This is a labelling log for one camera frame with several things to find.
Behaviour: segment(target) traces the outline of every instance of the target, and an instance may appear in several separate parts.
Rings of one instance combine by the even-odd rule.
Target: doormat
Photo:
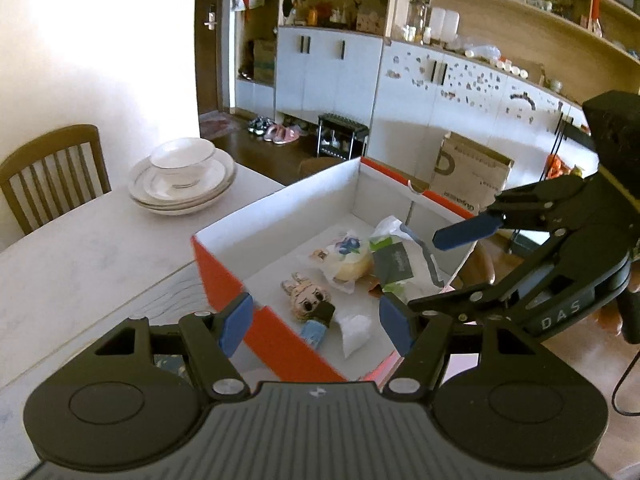
[[[246,130],[247,122],[231,114],[214,110],[198,117],[200,137],[207,140],[219,139],[233,132]]]

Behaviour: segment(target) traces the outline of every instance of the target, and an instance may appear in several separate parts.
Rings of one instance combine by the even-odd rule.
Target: cabinet handle
[[[447,68],[449,68],[448,64],[444,64],[444,70],[442,71],[442,81],[440,82],[440,86],[444,86],[444,78],[447,76]]]
[[[429,79],[430,83],[433,83],[433,78],[436,77],[436,67],[438,66],[438,62],[433,62],[433,70],[431,70],[431,79]]]

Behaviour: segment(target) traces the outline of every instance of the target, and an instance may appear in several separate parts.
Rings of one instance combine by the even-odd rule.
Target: silver screw
[[[220,395],[236,395],[244,390],[244,383],[238,379],[220,379],[213,383],[213,391]]]
[[[420,389],[420,383],[410,377],[398,377],[389,383],[389,389],[395,394],[414,394]]]

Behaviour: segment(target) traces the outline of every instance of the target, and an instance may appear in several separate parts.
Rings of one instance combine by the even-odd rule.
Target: stack of dishes
[[[129,194],[159,215],[178,216],[212,205],[236,178],[236,163],[206,139],[170,140],[137,163]]]

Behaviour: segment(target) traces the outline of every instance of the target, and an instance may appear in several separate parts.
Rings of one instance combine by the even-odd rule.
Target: chair backrest
[[[25,234],[107,193],[98,128],[74,124],[27,142],[0,164],[0,189]]]

